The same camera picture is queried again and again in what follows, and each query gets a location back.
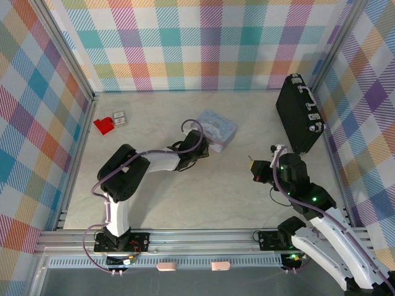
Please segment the red object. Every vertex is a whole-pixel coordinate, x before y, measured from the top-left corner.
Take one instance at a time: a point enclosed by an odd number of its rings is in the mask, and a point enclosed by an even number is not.
[[[114,129],[114,124],[111,117],[105,117],[103,120],[96,119],[93,123],[102,134],[107,134],[109,131]]]

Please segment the white floor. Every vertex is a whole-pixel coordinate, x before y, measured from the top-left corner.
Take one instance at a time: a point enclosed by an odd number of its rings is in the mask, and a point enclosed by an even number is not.
[[[104,221],[103,201],[89,191],[103,164],[124,143],[135,149],[161,149],[184,140],[181,123],[212,109],[238,124],[238,131],[221,153],[190,170],[162,171],[144,177],[132,197],[132,228],[274,228],[290,216],[292,208],[269,198],[270,185],[255,183],[250,160],[271,160],[270,145],[289,144],[275,109],[273,92],[124,92],[104,93],[94,119],[124,110],[128,125],[103,136],[91,127],[83,160],[65,221],[65,229],[85,229]],[[311,181],[323,186],[343,204],[321,138],[303,156]],[[273,196],[288,201],[279,193]]]

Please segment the blue box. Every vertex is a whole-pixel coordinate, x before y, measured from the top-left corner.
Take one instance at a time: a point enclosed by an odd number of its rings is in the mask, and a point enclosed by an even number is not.
[[[203,111],[197,121],[203,126],[204,136],[214,151],[222,152],[235,137],[237,124],[216,114],[213,110]],[[191,128],[197,129],[197,124],[192,123]]]

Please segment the black mounting bracket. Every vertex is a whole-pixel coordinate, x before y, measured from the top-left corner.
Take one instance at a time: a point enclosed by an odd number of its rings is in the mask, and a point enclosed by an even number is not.
[[[126,253],[135,253],[136,245],[141,247],[141,253],[148,252],[149,246],[149,232],[129,232],[127,243],[123,244],[122,247],[116,246],[113,241],[104,233],[99,232],[96,234],[95,243],[93,251],[95,253],[101,252],[126,252]]]
[[[293,245],[284,245],[278,231],[258,231],[258,242],[261,251],[298,251]]]

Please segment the plaid wall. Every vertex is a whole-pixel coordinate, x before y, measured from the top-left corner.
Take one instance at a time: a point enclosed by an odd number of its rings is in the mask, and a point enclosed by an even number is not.
[[[20,295],[88,105],[28,0],[0,1],[0,295]]]
[[[318,92],[359,225],[395,269],[395,0],[371,0]]]
[[[335,28],[332,31],[331,36],[328,38],[328,41],[326,42],[326,45],[320,55],[320,58],[317,62],[317,64],[314,67],[313,73],[310,77],[309,80],[309,85],[312,86],[314,80],[316,79],[317,75],[320,73],[323,63],[326,60],[326,58],[328,57],[328,54],[330,53],[330,51],[332,50],[333,44],[335,43],[336,39],[339,36],[340,33],[340,29],[344,24],[344,21],[346,20],[347,16],[350,13],[351,7],[354,4],[355,0],[347,0],[347,4],[346,6],[344,6],[344,9],[338,19],[338,21],[336,22]]]
[[[47,0],[97,91],[281,88],[311,74],[345,2]]]

